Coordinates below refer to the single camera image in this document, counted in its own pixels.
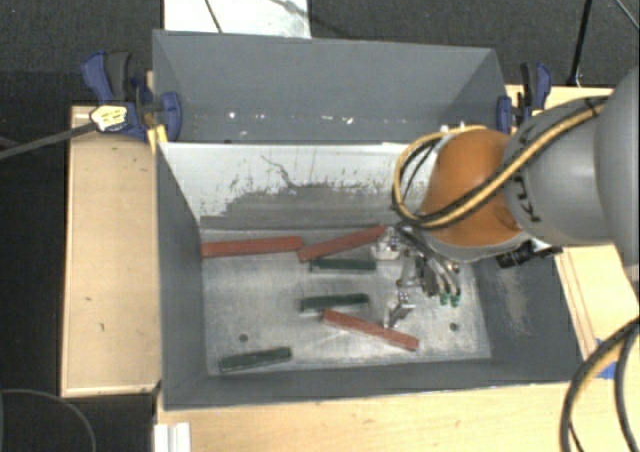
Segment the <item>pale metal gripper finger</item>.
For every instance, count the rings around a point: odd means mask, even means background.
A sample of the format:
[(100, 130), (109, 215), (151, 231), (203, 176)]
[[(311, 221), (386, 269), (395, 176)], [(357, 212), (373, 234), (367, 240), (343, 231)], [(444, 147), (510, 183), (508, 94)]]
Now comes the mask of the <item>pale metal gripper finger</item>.
[(398, 290), (407, 290), (414, 288), (417, 284), (416, 264), (413, 257), (406, 257), (403, 260), (402, 267), (398, 278), (396, 279), (396, 288)]
[(411, 294), (405, 290), (399, 290), (396, 293), (395, 300), (389, 302), (383, 319), (383, 327), (393, 329), (403, 319), (405, 319), (414, 309), (416, 305), (411, 299)]

